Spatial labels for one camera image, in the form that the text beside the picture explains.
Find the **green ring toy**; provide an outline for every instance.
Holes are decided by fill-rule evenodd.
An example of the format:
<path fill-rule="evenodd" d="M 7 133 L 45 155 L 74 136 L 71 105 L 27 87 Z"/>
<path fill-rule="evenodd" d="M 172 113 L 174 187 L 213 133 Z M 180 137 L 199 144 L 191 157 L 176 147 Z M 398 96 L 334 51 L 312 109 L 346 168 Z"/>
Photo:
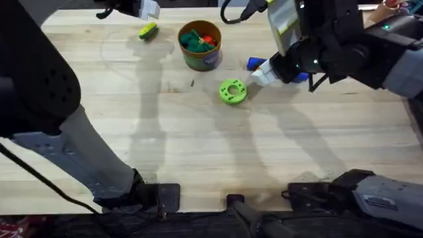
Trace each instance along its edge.
<path fill-rule="evenodd" d="M 227 104 L 238 104 L 243 102 L 247 97 L 247 87 L 238 79 L 227 79 L 220 85 L 219 94 L 223 102 Z"/>

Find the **wooden tabletop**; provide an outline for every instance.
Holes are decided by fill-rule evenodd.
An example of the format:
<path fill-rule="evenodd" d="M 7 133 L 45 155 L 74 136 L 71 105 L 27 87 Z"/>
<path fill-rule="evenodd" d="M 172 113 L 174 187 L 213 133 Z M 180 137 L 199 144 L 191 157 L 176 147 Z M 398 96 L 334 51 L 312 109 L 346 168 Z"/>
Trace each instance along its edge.
<path fill-rule="evenodd" d="M 101 136 L 146 181 L 179 183 L 181 210 L 221 210 L 228 193 L 244 194 L 257 208 L 289 209 L 280 197 L 287 183 L 330 181 L 354 168 L 423 183 L 420 136 L 406 101 L 388 91 L 352 79 L 313 94 L 306 83 L 275 82 L 250 85 L 238 106 L 219 99 L 223 80 L 251 83 L 249 57 L 276 52 L 266 14 L 225 25 L 219 9 L 162 9 L 159 35 L 145 44 L 137 34 L 147 22 L 119 13 L 98 20 L 96 12 L 58 11 L 43 30 L 76 72 Z M 176 37 L 198 19 L 214 22 L 223 36 L 223 61 L 207 73 L 186 66 Z M 88 189 L 46 159 L 6 146 L 95 206 Z M 0 214 L 86 212 L 5 158 L 0 191 Z"/>

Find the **black cable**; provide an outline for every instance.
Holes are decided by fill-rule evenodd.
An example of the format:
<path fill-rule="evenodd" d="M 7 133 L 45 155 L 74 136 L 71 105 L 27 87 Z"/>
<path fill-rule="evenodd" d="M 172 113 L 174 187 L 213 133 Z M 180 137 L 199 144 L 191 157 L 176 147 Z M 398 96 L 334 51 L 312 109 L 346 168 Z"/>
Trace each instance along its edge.
<path fill-rule="evenodd" d="M 241 18 L 233 19 L 233 20 L 228 20 L 225 17 L 225 10 L 226 10 L 226 7 L 228 6 L 228 4 L 230 2 L 231 2 L 231 0 L 224 0 L 224 2 L 222 3 L 222 8 L 220 8 L 220 18 L 226 24 L 237 24 L 237 23 L 240 23 L 241 22 Z"/>
<path fill-rule="evenodd" d="M 90 207 L 88 204 L 78 201 L 76 199 L 71 198 L 68 196 L 64 191 L 62 191 L 58 186 L 56 186 L 52 181 L 48 180 L 46 177 L 41 175 L 38 171 L 32 168 L 29 164 L 25 163 L 22 159 L 17 157 L 14 153 L 9 151 L 2 143 L 0 143 L 0 153 L 4 156 L 9 158 L 15 164 L 19 165 L 21 168 L 26 170 L 28 173 L 32 174 L 32 176 L 36 177 L 39 181 L 44 183 L 46 186 L 51 188 L 54 192 L 56 192 L 59 196 L 61 196 L 64 200 L 81 206 L 83 208 L 88 209 L 90 212 L 94 214 L 99 214 L 94 208 Z"/>
<path fill-rule="evenodd" d="M 327 78 L 329 78 L 329 75 L 326 73 L 315 84 L 313 84 L 313 75 L 309 74 L 309 92 L 314 92 Z"/>

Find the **cup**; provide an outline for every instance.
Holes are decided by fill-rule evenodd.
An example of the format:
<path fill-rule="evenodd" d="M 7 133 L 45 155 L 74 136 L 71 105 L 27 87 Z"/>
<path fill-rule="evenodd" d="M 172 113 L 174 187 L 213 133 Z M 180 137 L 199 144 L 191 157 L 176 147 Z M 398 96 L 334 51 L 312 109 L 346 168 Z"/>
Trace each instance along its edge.
<path fill-rule="evenodd" d="M 216 47 L 208 52 L 194 53 L 187 50 L 181 43 L 180 37 L 183 34 L 189 33 L 191 30 L 195 30 L 200 36 L 209 35 L 215 40 Z M 178 42 L 186 64 L 197 71 L 209 71 L 213 70 L 219 64 L 221 57 L 221 33 L 216 25 L 206 20 L 195 20 L 185 24 L 178 33 Z"/>

